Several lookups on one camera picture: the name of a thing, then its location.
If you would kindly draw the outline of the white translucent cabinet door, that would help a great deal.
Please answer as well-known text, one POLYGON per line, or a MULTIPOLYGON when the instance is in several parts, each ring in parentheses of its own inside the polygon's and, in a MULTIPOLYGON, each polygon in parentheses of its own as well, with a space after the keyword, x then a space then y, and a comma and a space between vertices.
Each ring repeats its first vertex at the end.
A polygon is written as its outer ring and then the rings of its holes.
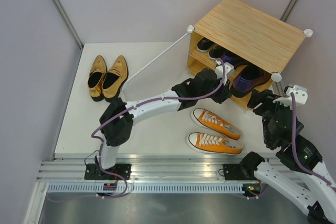
POLYGON ((124 98, 143 100, 169 90, 186 71, 189 47, 186 33, 125 83, 124 98))

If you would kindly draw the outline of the purple loafer shoe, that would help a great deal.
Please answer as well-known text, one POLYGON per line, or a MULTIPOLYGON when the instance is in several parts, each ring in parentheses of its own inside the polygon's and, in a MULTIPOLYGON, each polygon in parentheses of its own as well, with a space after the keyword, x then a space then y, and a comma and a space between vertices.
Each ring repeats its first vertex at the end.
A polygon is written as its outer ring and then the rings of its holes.
POLYGON ((222 61, 224 63, 229 63, 231 64, 234 68, 237 68, 239 66, 243 65, 248 65, 249 62, 242 57, 238 56, 237 54, 231 52, 231 51, 226 51, 223 56, 222 56, 222 61))
POLYGON ((255 87, 267 83, 270 77, 271 73, 255 65, 247 65, 233 80, 230 92, 233 96, 242 98, 255 87))

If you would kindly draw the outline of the gold heeled shoe right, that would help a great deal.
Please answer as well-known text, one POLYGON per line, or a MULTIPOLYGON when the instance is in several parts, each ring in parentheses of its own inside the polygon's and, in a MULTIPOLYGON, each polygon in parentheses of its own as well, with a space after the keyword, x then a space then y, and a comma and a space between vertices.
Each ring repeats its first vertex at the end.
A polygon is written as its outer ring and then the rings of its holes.
POLYGON ((107 102, 119 96, 120 90, 129 76, 128 65, 123 55, 119 55, 107 71, 102 83, 102 94, 107 102))

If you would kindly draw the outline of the orange canvas sneaker lower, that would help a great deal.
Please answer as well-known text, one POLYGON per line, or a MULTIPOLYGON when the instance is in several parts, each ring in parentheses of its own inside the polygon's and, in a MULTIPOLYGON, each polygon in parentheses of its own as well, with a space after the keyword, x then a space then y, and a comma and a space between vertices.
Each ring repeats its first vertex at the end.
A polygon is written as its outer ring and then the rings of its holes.
POLYGON ((194 132, 187 136, 189 147, 205 154, 238 155, 244 149, 244 144, 223 136, 194 132))

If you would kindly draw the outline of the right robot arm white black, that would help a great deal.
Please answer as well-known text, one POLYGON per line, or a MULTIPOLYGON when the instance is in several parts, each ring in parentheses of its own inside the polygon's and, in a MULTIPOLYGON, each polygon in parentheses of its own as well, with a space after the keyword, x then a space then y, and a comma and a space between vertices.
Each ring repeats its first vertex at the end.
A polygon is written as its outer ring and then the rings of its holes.
POLYGON ((301 187, 278 172, 259 154, 248 153, 239 163, 245 179, 258 179, 295 204, 309 223, 335 223, 335 181, 322 155, 301 136, 304 125, 297 119, 297 107, 308 99, 305 88, 287 86, 280 97, 270 90, 251 93, 247 104, 262 117, 264 143, 270 150, 279 149, 276 157, 305 183, 301 187))

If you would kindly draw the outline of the aluminium rail frame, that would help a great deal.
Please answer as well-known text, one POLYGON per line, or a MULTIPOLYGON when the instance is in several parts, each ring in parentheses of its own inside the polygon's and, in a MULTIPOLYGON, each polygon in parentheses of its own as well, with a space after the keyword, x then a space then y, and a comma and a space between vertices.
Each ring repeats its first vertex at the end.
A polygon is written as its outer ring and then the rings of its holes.
MULTIPOLYGON (((124 158, 117 162, 131 165, 132 182, 213 183, 224 179, 218 174, 218 170, 224 164, 237 164, 239 161, 239 158, 124 158)), ((82 182, 85 171, 84 161, 79 159, 45 161, 39 168, 37 180, 39 182, 82 182)))

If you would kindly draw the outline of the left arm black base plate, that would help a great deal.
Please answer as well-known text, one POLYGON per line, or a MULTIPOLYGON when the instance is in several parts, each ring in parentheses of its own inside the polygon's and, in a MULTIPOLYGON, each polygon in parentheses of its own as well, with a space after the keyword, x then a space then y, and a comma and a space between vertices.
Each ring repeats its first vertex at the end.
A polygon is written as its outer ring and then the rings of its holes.
MULTIPOLYGON (((116 164, 114 167, 107 169, 107 171, 109 173, 118 174, 125 180, 129 180, 131 164, 116 164)), ((121 178, 101 171, 98 164, 87 164, 84 180, 121 180, 121 178)))

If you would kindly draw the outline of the orange canvas sneaker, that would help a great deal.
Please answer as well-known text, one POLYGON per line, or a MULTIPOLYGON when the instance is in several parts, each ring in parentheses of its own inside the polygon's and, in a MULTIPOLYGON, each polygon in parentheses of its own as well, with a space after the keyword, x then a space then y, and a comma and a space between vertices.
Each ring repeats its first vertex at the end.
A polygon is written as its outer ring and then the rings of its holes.
POLYGON ((223 136, 194 132, 187 136, 189 147, 205 154, 238 155, 244 149, 244 144, 223 136))
POLYGON ((242 135, 242 131, 240 129, 207 109, 194 109, 191 112, 191 118, 197 125, 216 131, 233 140, 238 140, 242 135))

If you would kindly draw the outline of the orange canvas sneaker upper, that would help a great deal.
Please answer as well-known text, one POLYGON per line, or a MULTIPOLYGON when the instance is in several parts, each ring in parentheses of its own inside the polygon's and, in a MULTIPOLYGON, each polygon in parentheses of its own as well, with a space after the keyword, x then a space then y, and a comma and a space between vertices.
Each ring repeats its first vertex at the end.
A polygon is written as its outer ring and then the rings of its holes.
POLYGON ((238 140, 242 135, 242 131, 240 129, 207 109, 194 109, 191 112, 191 118, 197 125, 216 131, 233 140, 238 140))

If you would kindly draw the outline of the gold heeled shoe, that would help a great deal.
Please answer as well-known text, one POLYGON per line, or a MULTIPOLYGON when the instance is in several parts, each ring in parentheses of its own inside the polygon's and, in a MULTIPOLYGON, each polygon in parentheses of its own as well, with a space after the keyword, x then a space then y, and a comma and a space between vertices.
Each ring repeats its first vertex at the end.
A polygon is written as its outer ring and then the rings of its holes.
POLYGON ((119 96, 120 90, 129 76, 128 65, 123 55, 119 55, 107 71, 102 83, 102 94, 107 102, 119 96))
POLYGON ((91 66, 88 78, 88 91, 94 102, 103 100, 102 83, 107 72, 106 62, 102 55, 97 55, 91 66))

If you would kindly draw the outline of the wooden two-shelf shoe cabinet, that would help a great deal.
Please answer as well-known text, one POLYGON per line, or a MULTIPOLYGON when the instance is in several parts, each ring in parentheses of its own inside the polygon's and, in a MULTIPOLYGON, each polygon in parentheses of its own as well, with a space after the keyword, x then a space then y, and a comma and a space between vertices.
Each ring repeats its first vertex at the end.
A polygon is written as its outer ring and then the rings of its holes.
POLYGON ((208 54, 197 50, 207 38, 249 63, 281 77, 281 72, 312 30, 300 30, 239 0, 222 0, 193 27, 187 68, 196 75, 215 69, 208 54))

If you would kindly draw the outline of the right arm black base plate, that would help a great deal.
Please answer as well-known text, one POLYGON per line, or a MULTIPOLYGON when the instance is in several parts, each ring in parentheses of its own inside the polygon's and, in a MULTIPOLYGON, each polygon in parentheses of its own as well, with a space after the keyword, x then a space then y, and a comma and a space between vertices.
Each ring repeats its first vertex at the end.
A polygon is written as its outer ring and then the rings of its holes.
POLYGON ((223 164, 223 167, 217 171, 217 174, 224 177, 227 181, 246 179, 239 164, 223 164))

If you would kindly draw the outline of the black canvas sneaker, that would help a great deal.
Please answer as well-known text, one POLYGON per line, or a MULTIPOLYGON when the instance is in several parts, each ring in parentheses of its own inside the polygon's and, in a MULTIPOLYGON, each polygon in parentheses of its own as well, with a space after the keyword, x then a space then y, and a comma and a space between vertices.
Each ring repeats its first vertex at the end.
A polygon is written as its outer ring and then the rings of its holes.
POLYGON ((212 60, 216 60, 218 58, 222 58, 225 55, 225 52, 227 51, 226 48, 215 45, 209 52, 208 55, 212 60))
POLYGON ((215 43, 205 37, 203 37, 196 45, 196 49, 199 52, 208 52, 215 43))

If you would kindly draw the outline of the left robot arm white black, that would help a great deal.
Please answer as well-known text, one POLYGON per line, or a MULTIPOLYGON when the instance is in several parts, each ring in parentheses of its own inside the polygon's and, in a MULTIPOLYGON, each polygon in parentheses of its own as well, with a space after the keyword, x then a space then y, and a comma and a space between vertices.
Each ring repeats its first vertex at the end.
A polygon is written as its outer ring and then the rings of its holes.
POLYGON ((97 174, 102 179, 113 177, 119 147, 130 138, 136 124, 163 113, 191 108, 202 99, 223 103, 230 98, 228 77, 232 72, 234 67, 224 64, 215 70, 203 69, 195 77, 148 99, 132 102, 113 99, 99 119, 100 126, 91 135, 101 142, 97 174))

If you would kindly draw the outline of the gold heeled shoe left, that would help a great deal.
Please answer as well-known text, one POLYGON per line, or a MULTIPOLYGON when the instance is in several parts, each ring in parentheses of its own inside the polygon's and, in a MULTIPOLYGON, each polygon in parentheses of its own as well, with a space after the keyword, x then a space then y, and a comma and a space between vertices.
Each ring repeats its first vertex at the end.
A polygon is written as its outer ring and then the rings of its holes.
POLYGON ((88 78, 88 91, 94 102, 103 100, 102 83, 107 72, 106 62, 102 55, 97 55, 91 66, 88 78))

